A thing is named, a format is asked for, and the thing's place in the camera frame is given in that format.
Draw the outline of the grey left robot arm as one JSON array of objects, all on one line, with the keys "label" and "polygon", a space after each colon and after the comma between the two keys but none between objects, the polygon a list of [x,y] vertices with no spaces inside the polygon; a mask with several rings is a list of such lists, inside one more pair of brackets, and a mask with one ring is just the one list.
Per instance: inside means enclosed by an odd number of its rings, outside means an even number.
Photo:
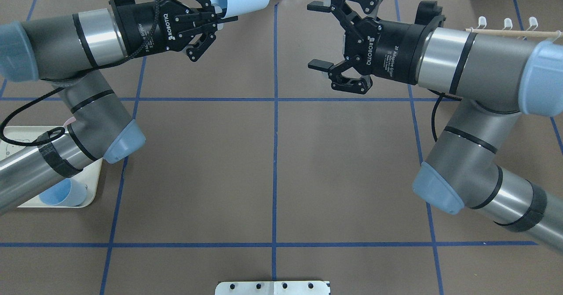
[{"label": "grey left robot arm", "polygon": [[138,57],[185,51],[195,62],[216,39],[221,23],[237,21],[212,0],[111,0],[109,9],[1,26],[1,75],[12,82],[42,80],[51,92],[10,113],[58,94],[75,121],[19,142],[22,149],[1,161],[1,213],[77,175],[91,163],[113,164],[146,142],[139,125],[112,90],[102,69]]}]

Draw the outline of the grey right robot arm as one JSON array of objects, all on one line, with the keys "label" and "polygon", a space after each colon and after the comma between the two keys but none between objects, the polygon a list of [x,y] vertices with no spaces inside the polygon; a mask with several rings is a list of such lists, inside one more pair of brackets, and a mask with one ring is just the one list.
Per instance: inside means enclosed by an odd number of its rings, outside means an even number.
[{"label": "grey right robot arm", "polygon": [[562,251],[562,200],[494,163],[521,114],[562,112],[562,46],[443,27],[437,2],[423,1],[414,23],[386,21],[383,0],[323,0],[308,4],[331,13],[344,29],[344,60],[313,59],[332,89],[366,94],[372,76],[456,95],[461,103],[412,188],[451,215],[477,210],[510,232]]}]

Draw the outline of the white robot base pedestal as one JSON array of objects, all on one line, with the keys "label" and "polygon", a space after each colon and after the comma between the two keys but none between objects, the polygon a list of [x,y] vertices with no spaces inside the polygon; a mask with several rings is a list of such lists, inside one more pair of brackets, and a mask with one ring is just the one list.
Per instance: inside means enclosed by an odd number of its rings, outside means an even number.
[{"label": "white robot base pedestal", "polygon": [[330,295],[329,281],[225,281],[215,288],[215,295]]}]

